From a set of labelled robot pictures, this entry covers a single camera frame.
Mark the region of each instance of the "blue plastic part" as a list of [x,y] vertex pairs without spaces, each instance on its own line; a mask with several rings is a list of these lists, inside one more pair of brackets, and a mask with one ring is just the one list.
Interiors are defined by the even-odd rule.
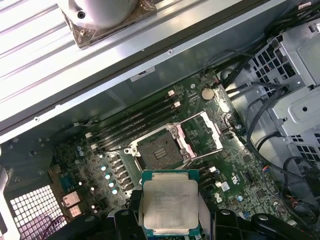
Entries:
[[243,213],[243,216],[244,216],[245,219],[249,219],[249,218],[250,218],[250,212],[245,211],[245,212]]
[[[199,171],[195,169],[186,170],[144,170],[142,171],[142,192],[144,190],[144,184],[146,181],[152,181],[152,174],[153,173],[188,173],[189,180],[194,180],[197,183],[199,183]],[[144,226],[144,231],[148,238],[154,237],[154,231],[152,229],[146,229]],[[200,234],[200,225],[198,227],[189,229],[189,236],[197,236]],[[168,235],[157,235],[156,237],[166,237]]]

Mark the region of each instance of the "motherboard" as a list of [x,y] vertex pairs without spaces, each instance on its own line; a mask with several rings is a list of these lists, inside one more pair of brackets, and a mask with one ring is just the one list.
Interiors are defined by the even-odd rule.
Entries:
[[71,218],[125,208],[143,170],[198,169],[199,192],[219,208],[246,220],[268,213],[289,221],[245,136],[222,86],[196,74],[56,145],[49,173]]

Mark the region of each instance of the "perforated metal panel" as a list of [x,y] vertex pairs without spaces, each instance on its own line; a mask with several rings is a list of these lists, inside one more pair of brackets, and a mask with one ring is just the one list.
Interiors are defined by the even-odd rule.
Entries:
[[49,185],[10,200],[21,240],[41,240],[67,224]]
[[[253,77],[261,83],[284,84],[297,73],[280,45],[282,36],[274,38],[250,61]],[[270,97],[274,89],[264,87]]]
[[301,135],[291,136],[292,155],[300,154],[320,167],[320,130],[311,128]]

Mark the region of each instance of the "integrated circuit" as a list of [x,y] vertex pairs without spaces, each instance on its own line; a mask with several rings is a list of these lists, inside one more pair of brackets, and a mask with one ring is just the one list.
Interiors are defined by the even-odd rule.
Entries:
[[249,155],[245,155],[242,157],[243,161],[245,164],[250,163],[251,162],[251,157]]
[[257,195],[258,198],[262,198],[266,195],[266,193],[263,189],[256,191],[255,194]]
[[183,161],[183,156],[170,132],[143,143],[138,150],[145,168],[149,170],[166,169]]

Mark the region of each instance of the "barcode sticker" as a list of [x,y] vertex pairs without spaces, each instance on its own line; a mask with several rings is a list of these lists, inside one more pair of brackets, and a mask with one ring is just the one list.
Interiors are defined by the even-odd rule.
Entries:
[[224,192],[228,191],[230,189],[230,187],[226,181],[222,183],[221,188],[222,188],[222,191],[224,191]]

